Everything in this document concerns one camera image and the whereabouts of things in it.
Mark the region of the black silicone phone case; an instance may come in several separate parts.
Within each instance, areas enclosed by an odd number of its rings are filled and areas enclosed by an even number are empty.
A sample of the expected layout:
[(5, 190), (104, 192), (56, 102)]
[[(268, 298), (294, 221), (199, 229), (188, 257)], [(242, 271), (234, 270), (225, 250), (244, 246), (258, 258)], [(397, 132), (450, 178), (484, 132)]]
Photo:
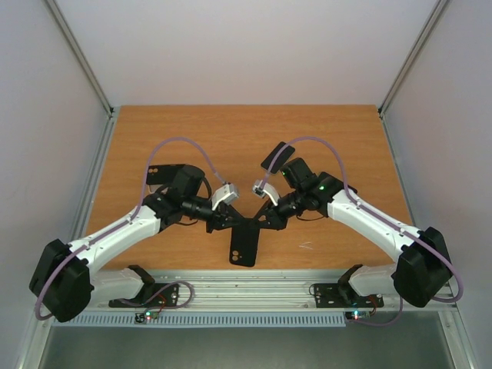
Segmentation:
[(231, 229), (229, 262), (233, 265), (252, 268), (256, 264), (260, 236), (258, 223), (245, 218)]

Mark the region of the dark smartphone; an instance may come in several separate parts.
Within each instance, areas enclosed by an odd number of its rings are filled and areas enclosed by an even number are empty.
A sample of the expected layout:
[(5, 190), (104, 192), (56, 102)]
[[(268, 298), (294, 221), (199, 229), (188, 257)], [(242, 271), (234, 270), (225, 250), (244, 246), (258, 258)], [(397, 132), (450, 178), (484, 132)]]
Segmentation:
[(294, 153), (294, 147), (287, 145), (284, 141), (280, 141), (261, 162), (261, 167), (265, 171), (269, 171), (271, 174), (275, 175)]

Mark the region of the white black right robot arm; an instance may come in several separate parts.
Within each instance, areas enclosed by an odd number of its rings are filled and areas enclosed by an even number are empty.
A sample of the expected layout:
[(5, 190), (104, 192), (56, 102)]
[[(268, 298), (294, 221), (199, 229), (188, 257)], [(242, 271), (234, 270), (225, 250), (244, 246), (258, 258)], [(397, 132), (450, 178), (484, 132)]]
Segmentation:
[(270, 184), (256, 181), (252, 191), (266, 203), (256, 214), (263, 228), (281, 230), (289, 218), (316, 211), (340, 222), (377, 245), (392, 264), (356, 264), (337, 282), (337, 293), (348, 306), (370, 295), (396, 293), (408, 304), (425, 307), (450, 280), (444, 236), (435, 228), (422, 231), (402, 223), (357, 196), (334, 176), (316, 175), (301, 158), (281, 168), (291, 192), (280, 196)]

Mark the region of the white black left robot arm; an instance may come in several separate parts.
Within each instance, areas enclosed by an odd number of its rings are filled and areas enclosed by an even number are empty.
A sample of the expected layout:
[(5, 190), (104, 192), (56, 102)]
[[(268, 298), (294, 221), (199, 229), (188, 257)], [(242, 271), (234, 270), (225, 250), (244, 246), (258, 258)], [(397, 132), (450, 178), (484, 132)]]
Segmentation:
[(37, 297), (35, 316), (66, 322), (90, 303), (147, 307), (159, 295), (154, 278), (131, 265), (121, 271), (102, 268), (123, 251), (160, 234), (182, 218), (203, 221), (207, 232), (236, 225), (231, 204), (238, 199), (235, 184), (222, 181), (212, 190), (205, 173), (194, 165), (151, 165), (145, 174), (141, 200), (128, 214), (93, 234), (64, 243), (47, 244), (29, 283)]

